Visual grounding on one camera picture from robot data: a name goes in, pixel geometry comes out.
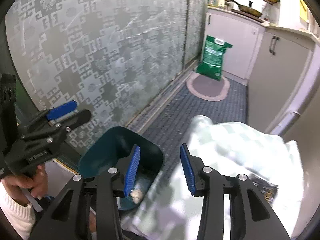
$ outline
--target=floor mat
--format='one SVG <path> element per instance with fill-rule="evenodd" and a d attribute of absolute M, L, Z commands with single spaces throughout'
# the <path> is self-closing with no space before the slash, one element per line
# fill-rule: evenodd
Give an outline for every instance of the floor mat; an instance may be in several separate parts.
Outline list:
<path fill-rule="evenodd" d="M 186 84 L 191 94 L 207 101 L 225 99 L 230 88 L 230 82 L 224 76 L 218 81 L 195 72 L 191 74 Z"/>
<path fill-rule="evenodd" d="M 230 80 L 227 97 L 211 102 L 191 94 L 186 85 L 171 100 L 143 136 L 158 145 L 164 153 L 164 177 L 166 183 L 179 160 L 179 147 L 190 120 L 196 115 L 205 115 L 213 123 L 246 122 L 246 86 Z"/>

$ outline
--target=blue carpet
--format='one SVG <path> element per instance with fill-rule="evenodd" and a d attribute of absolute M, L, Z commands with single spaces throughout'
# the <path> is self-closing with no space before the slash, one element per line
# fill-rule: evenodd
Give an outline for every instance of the blue carpet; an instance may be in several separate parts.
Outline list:
<path fill-rule="evenodd" d="M 171 175 L 179 160 L 179 147 L 188 129 L 191 118 L 205 115 L 213 123 L 246 123 L 246 86 L 230 80 L 227 97 L 222 101 L 211 102 L 191 94 L 184 85 L 171 100 L 143 136 L 158 145 L 164 153 L 164 182 Z"/>

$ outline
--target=plastic bag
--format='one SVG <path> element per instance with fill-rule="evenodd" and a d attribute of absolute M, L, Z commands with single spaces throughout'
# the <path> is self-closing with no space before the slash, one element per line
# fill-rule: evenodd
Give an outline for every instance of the plastic bag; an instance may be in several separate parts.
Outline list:
<path fill-rule="evenodd" d="M 232 45 L 217 38 L 207 36 L 204 46 L 203 61 L 197 72 L 207 77 L 221 80 L 223 54 Z"/>

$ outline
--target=pink oval rug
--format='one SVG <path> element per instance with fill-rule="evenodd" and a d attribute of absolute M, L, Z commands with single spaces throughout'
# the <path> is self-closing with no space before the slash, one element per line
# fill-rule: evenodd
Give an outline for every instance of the pink oval rug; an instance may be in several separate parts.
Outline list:
<path fill-rule="evenodd" d="M 228 94 L 230 82 L 224 76 L 217 81 L 194 72 L 187 80 L 187 88 L 196 97 L 207 101 L 221 101 Z"/>

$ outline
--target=yellow sign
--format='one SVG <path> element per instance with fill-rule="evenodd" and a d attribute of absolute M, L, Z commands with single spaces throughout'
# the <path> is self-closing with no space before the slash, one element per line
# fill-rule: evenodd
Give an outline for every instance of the yellow sign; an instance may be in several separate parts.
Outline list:
<path fill-rule="evenodd" d="M 308 7 L 303 0 L 300 0 L 300 17 L 305 22 L 308 20 Z"/>

